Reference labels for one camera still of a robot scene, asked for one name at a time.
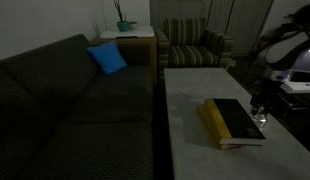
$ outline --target book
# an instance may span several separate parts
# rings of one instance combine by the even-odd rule
[[[236,99],[206,99],[197,113],[221,149],[260,146],[266,140]]]

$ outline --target striped armchair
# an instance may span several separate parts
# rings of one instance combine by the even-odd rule
[[[234,40],[205,28],[205,19],[166,19],[156,30],[158,83],[164,83],[164,68],[223,67],[232,59]]]

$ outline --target table top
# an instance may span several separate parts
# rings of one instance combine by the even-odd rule
[[[113,28],[104,31],[100,38],[112,39],[112,38],[127,38],[127,37],[154,37],[154,30],[152,26],[138,26],[136,29],[129,30],[126,32],[120,32],[118,29]]]
[[[220,150],[196,113],[205,98],[234,98],[249,111],[250,94],[221,68],[165,69],[176,180],[310,179],[310,152],[268,116],[261,147]]]

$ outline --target throw pillow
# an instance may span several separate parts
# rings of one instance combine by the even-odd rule
[[[96,47],[89,47],[86,50],[105,74],[116,72],[127,66],[118,51],[115,41],[110,41]]]

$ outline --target white wall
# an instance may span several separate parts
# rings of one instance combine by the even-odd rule
[[[271,34],[280,25],[290,23],[291,19],[286,16],[296,13],[308,4],[310,4],[310,0],[274,0],[261,35]]]
[[[127,17],[149,24],[149,0],[121,3]],[[79,33],[91,40],[116,23],[115,10],[112,0],[0,0],[0,59]]]

